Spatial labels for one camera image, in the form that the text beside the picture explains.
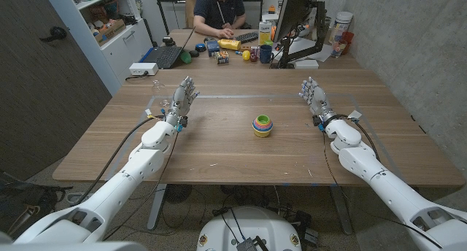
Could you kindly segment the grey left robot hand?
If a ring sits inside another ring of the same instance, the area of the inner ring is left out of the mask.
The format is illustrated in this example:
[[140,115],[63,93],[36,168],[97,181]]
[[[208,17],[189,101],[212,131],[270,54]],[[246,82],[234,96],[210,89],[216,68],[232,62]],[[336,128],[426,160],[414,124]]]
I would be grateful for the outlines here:
[[166,113],[165,121],[167,123],[177,126],[179,121],[189,113],[191,104],[199,95],[199,92],[195,92],[195,88],[191,77],[187,76],[181,81],[172,96],[169,110]]

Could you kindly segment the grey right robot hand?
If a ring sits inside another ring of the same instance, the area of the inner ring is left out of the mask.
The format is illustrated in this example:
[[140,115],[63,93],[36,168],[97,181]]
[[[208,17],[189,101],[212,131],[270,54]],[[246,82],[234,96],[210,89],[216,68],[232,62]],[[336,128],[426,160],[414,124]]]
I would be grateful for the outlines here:
[[315,126],[320,123],[325,126],[336,118],[336,113],[329,104],[325,91],[313,78],[309,77],[303,81],[298,94],[309,105]]

